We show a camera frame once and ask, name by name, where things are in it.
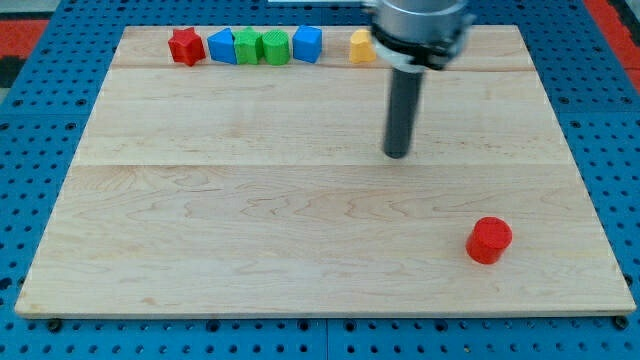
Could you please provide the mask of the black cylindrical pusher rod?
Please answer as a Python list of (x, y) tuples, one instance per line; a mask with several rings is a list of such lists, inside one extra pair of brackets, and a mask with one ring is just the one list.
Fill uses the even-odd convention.
[(410, 150), (422, 81), (422, 73), (392, 70), (383, 142), (392, 159), (404, 158)]

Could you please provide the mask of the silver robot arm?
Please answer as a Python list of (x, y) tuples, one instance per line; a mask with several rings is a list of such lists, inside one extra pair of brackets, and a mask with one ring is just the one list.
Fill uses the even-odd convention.
[(370, 0), (376, 54), (392, 66), (383, 136), (390, 158), (407, 156), (423, 75), (445, 69), (464, 49), (475, 20), (466, 0)]

